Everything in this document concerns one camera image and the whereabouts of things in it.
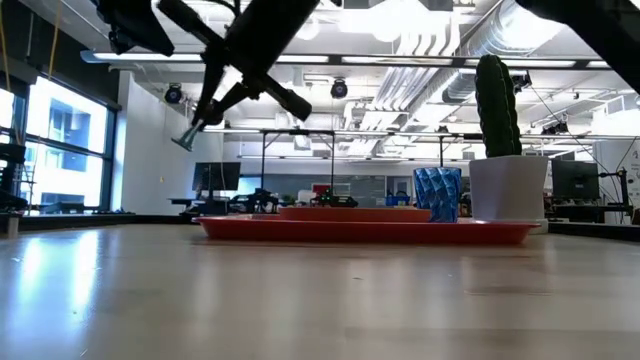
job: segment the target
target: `computer monitor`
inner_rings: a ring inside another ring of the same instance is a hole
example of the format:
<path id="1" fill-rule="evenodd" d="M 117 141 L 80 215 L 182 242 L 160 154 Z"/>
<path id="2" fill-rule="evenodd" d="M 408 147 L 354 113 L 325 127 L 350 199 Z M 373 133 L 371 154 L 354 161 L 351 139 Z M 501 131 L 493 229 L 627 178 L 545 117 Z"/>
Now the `computer monitor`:
<path id="1" fill-rule="evenodd" d="M 551 161 L 553 196 L 563 199 L 600 198 L 598 165 L 582 161 Z"/>
<path id="2" fill-rule="evenodd" d="M 239 162 L 196 163 L 192 190 L 235 191 L 238 190 L 239 178 Z"/>

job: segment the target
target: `large window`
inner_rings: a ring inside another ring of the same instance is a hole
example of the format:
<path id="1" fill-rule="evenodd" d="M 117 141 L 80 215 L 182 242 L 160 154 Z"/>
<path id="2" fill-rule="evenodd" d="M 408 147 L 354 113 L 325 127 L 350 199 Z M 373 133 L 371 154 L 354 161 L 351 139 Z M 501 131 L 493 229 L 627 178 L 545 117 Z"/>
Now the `large window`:
<path id="1" fill-rule="evenodd" d="M 21 195 L 35 205 L 55 202 L 79 202 L 85 206 L 100 205 L 102 159 L 51 146 L 27 142 L 25 180 Z"/>
<path id="2" fill-rule="evenodd" d="M 32 205 L 101 205 L 107 108 L 44 78 L 31 86 L 24 183 Z"/>
<path id="3" fill-rule="evenodd" d="M 13 113 L 16 96 L 0 89 L 0 127 L 10 128 L 13 123 Z"/>
<path id="4" fill-rule="evenodd" d="M 103 153 L 107 108 L 38 78 L 29 94 L 27 134 Z"/>

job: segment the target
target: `white pot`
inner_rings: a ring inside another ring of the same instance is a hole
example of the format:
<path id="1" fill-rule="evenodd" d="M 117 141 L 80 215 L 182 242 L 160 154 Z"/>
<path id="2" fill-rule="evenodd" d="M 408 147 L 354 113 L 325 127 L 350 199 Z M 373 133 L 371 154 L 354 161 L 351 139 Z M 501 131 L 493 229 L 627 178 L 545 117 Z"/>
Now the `white pot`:
<path id="1" fill-rule="evenodd" d="M 542 225 L 543 190 L 549 159 L 544 156 L 503 156 L 469 163 L 473 218 L 492 222 Z"/>

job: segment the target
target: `blue vase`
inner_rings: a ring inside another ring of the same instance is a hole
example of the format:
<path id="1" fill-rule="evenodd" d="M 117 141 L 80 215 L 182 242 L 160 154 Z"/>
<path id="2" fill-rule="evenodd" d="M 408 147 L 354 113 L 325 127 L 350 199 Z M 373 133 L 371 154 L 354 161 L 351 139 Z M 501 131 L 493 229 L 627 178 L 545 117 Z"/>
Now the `blue vase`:
<path id="1" fill-rule="evenodd" d="M 422 168 L 413 171 L 418 208 L 429 209 L 429 222 L 458 222 L 459 168 Z"/>

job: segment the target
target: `green cactus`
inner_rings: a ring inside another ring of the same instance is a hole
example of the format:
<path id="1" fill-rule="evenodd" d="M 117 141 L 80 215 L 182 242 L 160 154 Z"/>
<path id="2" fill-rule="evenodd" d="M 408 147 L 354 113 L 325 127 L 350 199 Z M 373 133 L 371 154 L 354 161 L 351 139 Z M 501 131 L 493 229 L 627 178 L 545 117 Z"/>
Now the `green cactus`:
<path id="1" fill-rule="evenodd" d="M 480 58 L 476 101 L 487 157 L 521 155 L 520 129 L 509 68 L 495 55 Z"/>

